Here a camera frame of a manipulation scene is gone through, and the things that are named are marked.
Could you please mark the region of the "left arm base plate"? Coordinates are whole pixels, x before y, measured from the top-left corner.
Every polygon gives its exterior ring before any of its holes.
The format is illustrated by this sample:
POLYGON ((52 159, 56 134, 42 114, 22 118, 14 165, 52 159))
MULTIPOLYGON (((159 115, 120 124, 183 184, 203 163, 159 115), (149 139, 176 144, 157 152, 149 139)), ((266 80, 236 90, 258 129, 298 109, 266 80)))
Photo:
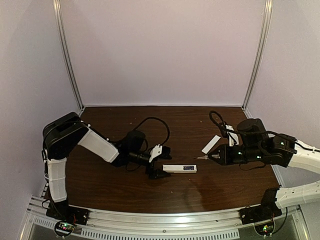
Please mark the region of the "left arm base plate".
POLYGON ((46 216, 70 224, 85 226, 88 221, 89 212, 90 211, 85 208, 50 204, 46 211, 46 216))

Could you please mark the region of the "clear handle small screwdriver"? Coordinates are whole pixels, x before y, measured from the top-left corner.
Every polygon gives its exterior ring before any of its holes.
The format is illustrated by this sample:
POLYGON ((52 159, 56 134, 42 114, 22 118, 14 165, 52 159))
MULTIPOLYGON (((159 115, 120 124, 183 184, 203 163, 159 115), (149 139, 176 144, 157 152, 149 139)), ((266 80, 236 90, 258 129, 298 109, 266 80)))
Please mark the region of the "clear handle small screwdriver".
POLYGON ((195 157, 194 159, 196 160, 215 160, 215 159, 220 159, 220 155, 219 154, 210 154, 210 155, 204 155, 204 156, 198 156, 195 157))

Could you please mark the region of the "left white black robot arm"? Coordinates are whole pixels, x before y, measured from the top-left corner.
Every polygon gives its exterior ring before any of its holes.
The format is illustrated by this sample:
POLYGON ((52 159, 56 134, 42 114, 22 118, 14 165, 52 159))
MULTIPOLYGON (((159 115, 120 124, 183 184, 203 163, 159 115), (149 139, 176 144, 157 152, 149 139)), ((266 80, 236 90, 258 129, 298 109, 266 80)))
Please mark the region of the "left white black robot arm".
POLYGON ((149 146, 146 134, 136 126, 122 139, 111 140, 70 112, 46 125, 42 131, 42 160, 44 178, 49 189, 46 214, 57 220, 84 224, 88 210, 69 204, 66 187, 66 166, 77 149, 88 152, 116 168, 134 163, 145 167, 151 180, 170 176, 155 167, 158 159, 170 160, 171 149, 164 142, 149 146))

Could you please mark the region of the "white remote back cover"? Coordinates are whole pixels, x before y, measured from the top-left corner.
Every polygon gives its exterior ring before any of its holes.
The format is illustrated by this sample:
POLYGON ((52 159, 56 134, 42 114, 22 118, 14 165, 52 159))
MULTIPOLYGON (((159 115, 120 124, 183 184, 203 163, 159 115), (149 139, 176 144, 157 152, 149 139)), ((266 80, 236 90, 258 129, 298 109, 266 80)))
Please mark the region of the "white remote back cover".
POLYGON ((217 144, 217 142, 221 139, 220 136, 215 135, 201 150, 202 153, 207 154, 209 151, 217 144))

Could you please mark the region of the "white remote control body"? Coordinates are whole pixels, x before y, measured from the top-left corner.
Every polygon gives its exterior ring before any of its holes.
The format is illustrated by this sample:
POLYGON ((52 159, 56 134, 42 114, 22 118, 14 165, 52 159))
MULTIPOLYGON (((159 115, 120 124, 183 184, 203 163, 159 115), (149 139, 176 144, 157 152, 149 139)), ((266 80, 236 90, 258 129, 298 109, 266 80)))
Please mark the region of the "white remote control body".
POLYGON ((186 165, 195 165, 195 164, 163 164, 162 170, 166 171, 168 173, 174 173, 174 174, 180 174, 180 173, 197 173, 198 169, 197 166, 195 167, 197 169, 196 172, 190 172, 190 171, 183 171, 183 166, 186 165))

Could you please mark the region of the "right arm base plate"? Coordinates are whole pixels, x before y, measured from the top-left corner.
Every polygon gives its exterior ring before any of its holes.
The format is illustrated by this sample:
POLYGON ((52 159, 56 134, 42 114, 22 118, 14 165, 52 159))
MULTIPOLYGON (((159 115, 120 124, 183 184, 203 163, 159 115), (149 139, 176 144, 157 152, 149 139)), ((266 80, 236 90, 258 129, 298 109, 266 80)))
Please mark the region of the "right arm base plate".
POLYGON ((276 206, 257 205, 247 206, 239 210, 240 220, 243 225, 272 220, 282 215, 282 210, 276 206))

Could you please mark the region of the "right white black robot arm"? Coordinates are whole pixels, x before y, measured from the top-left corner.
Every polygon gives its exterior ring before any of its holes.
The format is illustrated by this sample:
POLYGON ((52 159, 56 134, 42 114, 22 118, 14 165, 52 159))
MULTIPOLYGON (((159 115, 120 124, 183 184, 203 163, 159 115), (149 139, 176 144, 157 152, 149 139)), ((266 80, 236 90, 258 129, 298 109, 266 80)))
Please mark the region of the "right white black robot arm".
MULTIPOLYGON (((237 130, 227 128, 225 121, 212 122, 219 128, 223 137, 239 135, 241 145, 221 144, 208 154, 210 160, 221 166, 244 165, 261 162, 284 168, 299 168, 316 174, 320 172, 320 150, 293 136, 267 131, 259 118, 249 118, 238 124, 237 130)), ((319 202, 320 182, 267 189, 260 207, 277 215, 281 209, 298 204, 319 202)))

